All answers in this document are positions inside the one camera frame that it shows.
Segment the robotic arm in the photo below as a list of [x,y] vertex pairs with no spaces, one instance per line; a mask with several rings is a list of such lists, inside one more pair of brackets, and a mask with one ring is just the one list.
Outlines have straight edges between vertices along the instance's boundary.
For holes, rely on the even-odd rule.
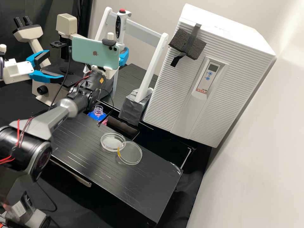
[[[76,83],[69,94],[56,103],[55,108],[30,120],[13,121],[9,126],[0,128],[0,158],[14,158],[5,164],[0,159],[0,203],[7,211],[8,227],[15,227],[14,224],[31,228],[48,227],[49,217],[33,206],[26,192],[21,193],[20,199],[20,194],[12,196],[10,190],[16,180],[38,180],[52,153],[52,132],[66,118],[90,110],[100,99],[106,80],[100,71],[92,71]],[[22,141],[19,141],[17,129],[24,129]]]

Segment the black fabric backdrop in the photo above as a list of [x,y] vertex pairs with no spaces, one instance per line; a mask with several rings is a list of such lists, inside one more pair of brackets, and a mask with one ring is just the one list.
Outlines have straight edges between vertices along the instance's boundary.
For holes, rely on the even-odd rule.
[[58,59],[60,50],[50,47],[50,42],[59,39],[56,29],[57,15],[69,13],[78,19],[78,33],[87,36],[92,0],[1,0],[0,43],[7,45],[6,58],[25,61],[33,52],[28,43],[18,42],[12,34],[16,29],[14,17],[29,16],[34,24],[42,27],[43,35],[38,40],[44,49],[50,50],[50,60]]

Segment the control panel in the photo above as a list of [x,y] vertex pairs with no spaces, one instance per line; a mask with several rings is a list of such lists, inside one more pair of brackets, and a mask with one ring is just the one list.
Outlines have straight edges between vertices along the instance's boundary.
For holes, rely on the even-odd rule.
[[220,67],[220,64],[210,61],[203,74],[202,79],[199,82],[199,85],[196,88],[196,91],[207,94]]

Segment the petri dish lid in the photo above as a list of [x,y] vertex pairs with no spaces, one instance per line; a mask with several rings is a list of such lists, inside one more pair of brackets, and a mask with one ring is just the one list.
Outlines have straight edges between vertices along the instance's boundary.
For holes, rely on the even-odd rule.
[[116,152],[117,148],[119,147],[120,150],[124,148],[123,142],[125,142],[126,139],[119,133],[116,132],[108,132],[105,133],[100,138],[100,143],[104,149],[111,152]]
[[143,157],[142,149],[132,141],[125,141],[122,146],[123,147],[117,151],[120,160],[128,165],[138,164]]

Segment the smartphone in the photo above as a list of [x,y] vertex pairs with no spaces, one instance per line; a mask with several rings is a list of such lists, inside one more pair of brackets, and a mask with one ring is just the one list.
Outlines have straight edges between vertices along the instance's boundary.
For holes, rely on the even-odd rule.
[[98,67],[119,67],[119,47],[107,46],[101,41],[74,37],[72,39],[72,59]]

